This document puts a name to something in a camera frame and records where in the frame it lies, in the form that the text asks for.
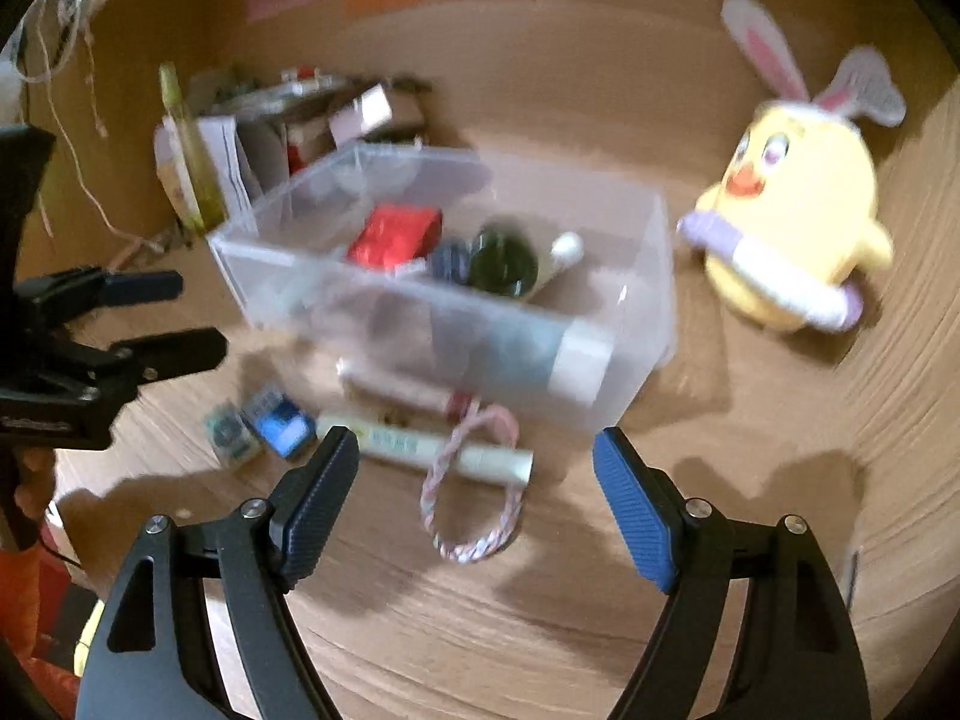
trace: wooden surface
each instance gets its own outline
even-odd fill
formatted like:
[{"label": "wooden surface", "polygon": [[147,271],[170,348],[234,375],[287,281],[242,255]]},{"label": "wooden surface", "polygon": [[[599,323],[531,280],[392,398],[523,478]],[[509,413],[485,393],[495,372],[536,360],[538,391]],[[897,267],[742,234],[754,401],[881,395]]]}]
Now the wooden surface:
[{"label": "wooden surface", "polygon": [[[59,44],[53,14],[45,29],[51,61]],[[205,66],[209,45],[205,0],[109,0],[93,18],[90,64],[83,35],[64,71],[51,81],[56,111],[77,148],[80,169],[90,191],[112,223],[134,235],[151,237],[174,223],[174,212],[155,174],[154,130],[163,116],[161,62],[176,63],[183,79]],[[43,56],[35,28],[27,32],[27,73],[39,76]],[[95,69],[97,107],[109,136],[94,127],[88,76]],[[20,251],[23,278],[80,264],[106,265],[130,245],[107,230],[100,214],[80,189],[77,171],[56,126],[42,84],[24,94],[31,124],[58,138],[40,191],[53,228],[51,240],[40,213],[27,223]]]},{"label": "wooden surface", "polygon": [[[210,50],[266,74],[317,62],[414,71],[437,84],[432,121],[456,143],[548,153],[664,188],[671,213],[716,180],[765,91],[719,23],[722,0],[536,0],[432,4],[346,20],[327,0],[246,25],[242,0],[210,0]],[[907,100],[904,125],[864,127],[880,176],[894,271],[870,285],[863,329],[825,341],[763,333],[720,306],[699,265],[676,261],[680,345],[622,426],[650,464],[731,517],[803,514],[834,565],[860,550],[853,615],[882,716],[923,666],[960,603],[957,583],[960,358],[956,257],[960,138],[956,69],[910,0],[761,0],[808,85],[872,42]],[[203,250],[169,266],[186,297],[114,312],[95,341],[214,322],[222,370],[158,385],[117,423],[107,453],[68,453],[62,512],[102,589],[137,527],[222,514],[283,469],[216,469],[200,418],[280,378],[314,408],[339,403],[332,353],[243,327]],[[344,716],[602,718],[640,656],[662,599],[637,579],[589,466],[589,437],[524,424],[535,478],[517,542],[483,565],[443,565],[416,522],[419,478],[365,461],[317,574],[291,598]],[[473,516],[496,493],[454,490]],[[700,709],[715,702],[736,600]],[[216,597],[216,589],[211,589]],[[218,637],[224,613],[218,608]],[[227,681],[237,686],[228,656]],[[251,711],[248,697],[238,708]]]}]

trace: plush toy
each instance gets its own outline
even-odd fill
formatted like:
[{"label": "plush toy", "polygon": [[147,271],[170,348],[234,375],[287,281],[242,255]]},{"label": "plush toy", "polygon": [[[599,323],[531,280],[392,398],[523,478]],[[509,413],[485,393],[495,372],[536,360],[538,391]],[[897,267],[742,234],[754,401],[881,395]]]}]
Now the plush toy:
[{"label": "plush toy", "polygon": [[811,102],[784,35],[759,4],[724,0],[722,18],[780,99],[757,109],[723,180],[678,230],[707,252],[707,277],[741,314],[784,332],[847,330],[863,312],[848,276],[893,259],[875,218],[874,164],[851,119],[894,127],[904,98],[882,55],[861,46]]}]

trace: clear plastic box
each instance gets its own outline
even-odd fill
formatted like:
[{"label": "clear plastic box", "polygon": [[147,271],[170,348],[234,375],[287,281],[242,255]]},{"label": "clear plastic box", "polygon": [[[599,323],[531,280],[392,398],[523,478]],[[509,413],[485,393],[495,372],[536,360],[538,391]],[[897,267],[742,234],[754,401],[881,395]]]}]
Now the clear plastic box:
[{"label": "clear plastic box", "polygon": [[[540,252],[572,230],[584,259],[529,303],[344,262],[379,202],[443,211],[470,240],[491,218]],[[656,190],[606,172],[454,148],[341,149],[210,238],[246,318],[521,415],[617,423],[675,341],[671,242]]]}]

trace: blue gripper pad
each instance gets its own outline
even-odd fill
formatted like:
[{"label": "blue gripper pad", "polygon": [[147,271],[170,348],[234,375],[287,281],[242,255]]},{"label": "blue gripper pad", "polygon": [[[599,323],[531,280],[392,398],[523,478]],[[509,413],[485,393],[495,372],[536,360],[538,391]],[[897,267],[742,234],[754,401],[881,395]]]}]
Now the blue gripper pad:
[{"label": "blue gripper pad", "polygon": [[[597,434],[593,442],[593,473],[637,572],[659,591],[669,593],[677,581],[680,565],[680,493],[665,474],[657,474],[643,464],[619,428],[607,428]],[[658,476],[672,490],[665,490]]]}]

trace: bunny ears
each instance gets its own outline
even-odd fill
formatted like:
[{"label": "bunny ears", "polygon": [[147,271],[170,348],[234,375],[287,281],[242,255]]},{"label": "bunny ears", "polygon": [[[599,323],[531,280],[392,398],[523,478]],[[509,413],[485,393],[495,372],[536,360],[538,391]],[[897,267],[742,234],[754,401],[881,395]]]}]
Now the bunny ears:
[{"label": "bunny ears", "polygon": [[[720,16],[771,90],[785,100],[810,102],[784,33],[762,5],[753,0],[724,0]],[[866,116],[884,127],[895,127],[906,115],[906,103],[890,79],[890,68],[872,46],[852,49],[813,104],[846,119]]]}]

